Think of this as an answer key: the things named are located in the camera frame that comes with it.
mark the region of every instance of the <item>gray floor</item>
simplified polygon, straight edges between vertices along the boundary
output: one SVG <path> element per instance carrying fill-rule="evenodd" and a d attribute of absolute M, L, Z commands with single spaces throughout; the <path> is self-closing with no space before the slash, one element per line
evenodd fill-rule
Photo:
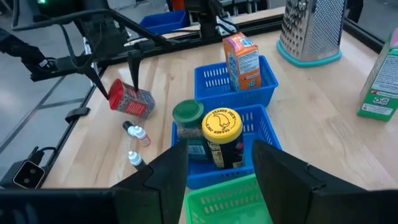
<path fill-rule="evenodd" d="M 163 2 L 157 1 L 156 6 L 144 3 L 136 8 L 123 9 L 121 13 L 139 22 L 146 15 L 163 12 Z M 113 7 L 122 7 L 131 2 L 115 0 L 109 3 Z M 273 0 L 271 6 L 279 7 L 284 3 L 283 0 Z M 396 0 L 364 0 L 360 26 L 385 39 L 393 28 L 398 27 L 397 21 Z M 9 24 L 9 17 L 0 17 L 0 27 L 9 30 Z M 67 30 L 75 52 L 81 52 L 83 44 L 77 29 L 68 25 Z M 40 47 L 47 56 L 68 55 L 63 35 L 57 26 L 13 34 Z M 25 159 L 35 146 L 57 145 L 67 128 L 65 115 L 79 106 L 90 89 L 90 81 L 75 74 L 33 83 L 20 61 L 4 54 L 0 54 L 0 68 L 1 178 L 13 162 Z"/>

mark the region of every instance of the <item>jar label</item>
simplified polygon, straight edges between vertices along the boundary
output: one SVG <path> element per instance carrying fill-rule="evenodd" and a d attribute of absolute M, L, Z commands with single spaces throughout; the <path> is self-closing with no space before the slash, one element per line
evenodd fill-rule
<path fill-rule="evenodd" d="M 216 164 L 217 167 L 223 168 L 224 167 L 224 159 L 223 159 L 223 153 L 221 152 L 220 145 L 212 143 L 212 142 L 208 142 L 208 145 L 211 149 L 214 163 Z"/>
<path fill-rule="evenodd" d="M 242 167 L 242 166 L 243 166 L 243 161 L 234 162 L 234 163 L 232 163 L 232 166 L 233 166 L 234 168 Z"/>
<path fill-rule="evenodd" d="M 191 146 L 189 145 L 189 154 L 191 155 L 205 155 L 205 148 L 203 146 Z"/>

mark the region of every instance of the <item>orange juice box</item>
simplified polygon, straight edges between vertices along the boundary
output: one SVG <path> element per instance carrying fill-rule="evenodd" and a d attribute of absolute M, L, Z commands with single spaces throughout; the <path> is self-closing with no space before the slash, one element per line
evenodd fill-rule
<path fill-rule="evenodd" d="M 259 49 L 244 34 L 223 39 L 229 79 L 235 91 L 261 87 Z"/>

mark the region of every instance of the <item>blue plastic basket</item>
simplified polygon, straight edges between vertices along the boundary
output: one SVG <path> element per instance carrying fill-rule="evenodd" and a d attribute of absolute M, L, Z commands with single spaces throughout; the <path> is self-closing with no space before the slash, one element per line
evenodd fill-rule
<path fill-rule="evenodd" d="M 213 184 L 219 184 L 227 180 L 235 179 L 254 172 L 252 162 L 253 140 L 261 139 L 281 149 L 276 134 L 269 121 L 265 108 L 262 105 L 244 106 L 235 108 L 243 121 L 243 149 L 244 164 L 234 169 L 220 170 L 214 163 L 197 163 L 189 160 L 187 187 L 200 189 Z M 172 125 L 172 146 L 178 143 L 177 125 Z"/>
<path fill-rule="evenodd" d="M 226 62 L 206 65 L 195 69 L 195 99 L 205 105 L 205 111 L 215 108 L 261 104 L 268 106 L 278 81 L 266 58 L 259 56 L 261 84 L 253 90 L 234 91 L 229 84 Z"/>
<path fill-rule="evenodd" d="M 185 10 L 165 12 L 146 16 L 139 24 L 154 34 L 165 34 L 188 26 L 186 16 Z"/>

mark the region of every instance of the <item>carton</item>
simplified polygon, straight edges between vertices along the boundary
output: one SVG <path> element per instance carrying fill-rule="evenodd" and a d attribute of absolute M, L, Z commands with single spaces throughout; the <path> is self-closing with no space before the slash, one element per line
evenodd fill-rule
<path fill-rule="evenodd" d="M 261 87 L 257 45 L 242 33 L 224 38 L 223 45 L 233 89 L 239 91 Z"/>
<path fill-rule="evenodd" d="M 361 92 L 359 116 L 389 121 L 398 108 L 398 28 L 384 44 Z"/>

